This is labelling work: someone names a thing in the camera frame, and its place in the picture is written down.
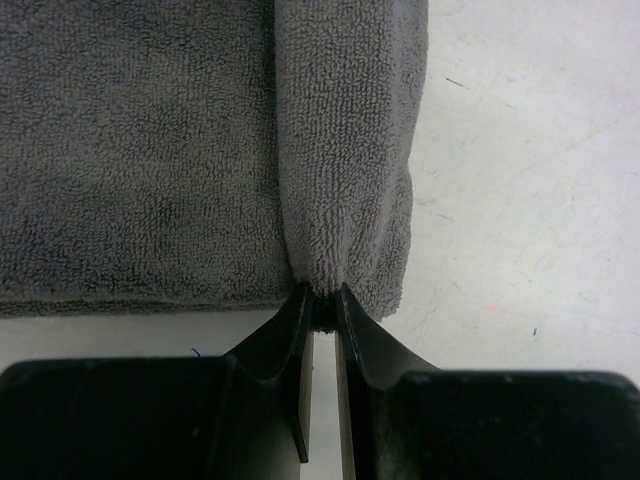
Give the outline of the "grey towel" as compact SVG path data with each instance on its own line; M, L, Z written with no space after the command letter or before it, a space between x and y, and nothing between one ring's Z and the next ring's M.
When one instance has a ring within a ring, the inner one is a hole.
M424 1L5 1L1 313L401 300Z

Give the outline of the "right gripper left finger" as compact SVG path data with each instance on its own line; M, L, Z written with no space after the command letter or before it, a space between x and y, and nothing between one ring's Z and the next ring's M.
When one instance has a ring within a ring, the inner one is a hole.
M297 286L217 357L24 361L1 377L5 479L296 479L309 459L311 314Z

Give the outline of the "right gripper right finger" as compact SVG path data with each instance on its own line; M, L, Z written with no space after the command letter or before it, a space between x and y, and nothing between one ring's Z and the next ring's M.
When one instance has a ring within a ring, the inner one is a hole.
M639 391L598 371L442 370L335 295L347 479L635 479Z

